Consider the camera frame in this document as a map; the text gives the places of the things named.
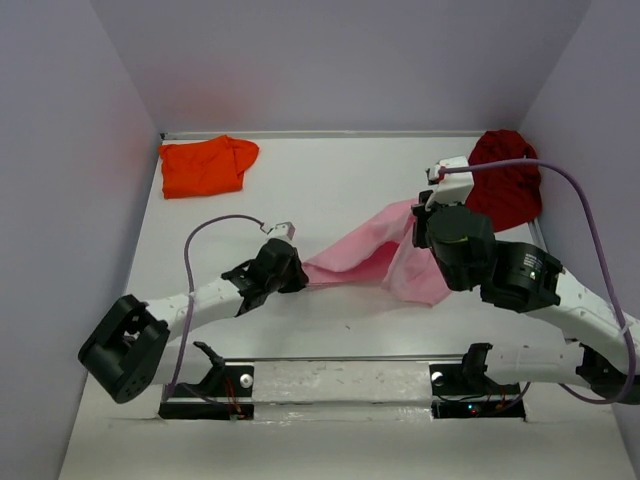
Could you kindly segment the pink t shirt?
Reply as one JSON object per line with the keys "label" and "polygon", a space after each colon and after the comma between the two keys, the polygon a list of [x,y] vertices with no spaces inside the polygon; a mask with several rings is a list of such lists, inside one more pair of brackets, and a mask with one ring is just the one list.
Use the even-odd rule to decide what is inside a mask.
{"label": "pink t shirt", "polygon": [[303,262],[312,286],[375,283],[395,298],[434,306],[449,294],[428,249],[413,246],[414,199],[392,203]]}

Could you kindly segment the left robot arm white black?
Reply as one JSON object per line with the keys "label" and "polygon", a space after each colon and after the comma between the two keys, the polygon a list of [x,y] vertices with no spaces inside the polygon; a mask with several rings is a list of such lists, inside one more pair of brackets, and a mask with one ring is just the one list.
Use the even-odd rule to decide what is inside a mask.
{"label": "left robot arm white black", "polygon": [[268,240],[255,258],[186,293],[142,301],[118,298],[83,343],[78,360],[118,404],[153,384],[169,385],[170,367],[182,367],[191,331],[236,318],[274,294],[297,293],[309,282],[297,249]]}

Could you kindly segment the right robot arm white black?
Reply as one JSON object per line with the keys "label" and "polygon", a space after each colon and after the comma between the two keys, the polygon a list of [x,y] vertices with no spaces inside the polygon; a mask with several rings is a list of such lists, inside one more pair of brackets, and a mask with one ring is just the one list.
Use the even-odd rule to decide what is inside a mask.
{"label": "right robot arm white black", "polygon": [[639,378],[628,374],[628,365],[639,351],[624,339],[639,334],[638,320],[618,323],[613,306],[559,260],[529,243],[497,240],[490,218],[459,202],[439,203],[435,191],[426,190],[412,213],[412,242],[431,252],[451,291],[477,290],[483,302],[541,320],[565,336],[550,350],[472,344],[459,367],[468,390],[556,383],[587,388],[599,402],[638,404]]}

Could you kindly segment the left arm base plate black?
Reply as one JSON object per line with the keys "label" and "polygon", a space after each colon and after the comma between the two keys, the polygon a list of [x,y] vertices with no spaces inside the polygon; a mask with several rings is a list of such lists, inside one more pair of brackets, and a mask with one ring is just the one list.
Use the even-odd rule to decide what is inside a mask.
{"label": "left arm base plate black", "polygon": [[200,384],[178,384],[160,401],[165,420],[249,421],[254,418],[254,365],[228,363]]}

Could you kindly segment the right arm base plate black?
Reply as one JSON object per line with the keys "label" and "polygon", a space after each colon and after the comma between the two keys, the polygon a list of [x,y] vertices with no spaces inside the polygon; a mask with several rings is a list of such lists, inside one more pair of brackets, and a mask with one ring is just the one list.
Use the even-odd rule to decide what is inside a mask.
{"label": "right arm base plate black", "polygon": [[454,363],[430,364],[429,373],[431,414],[436,420],[526,419],[519,384],[499,385],[485,378],[473,383],[463,376],[462,366]]}

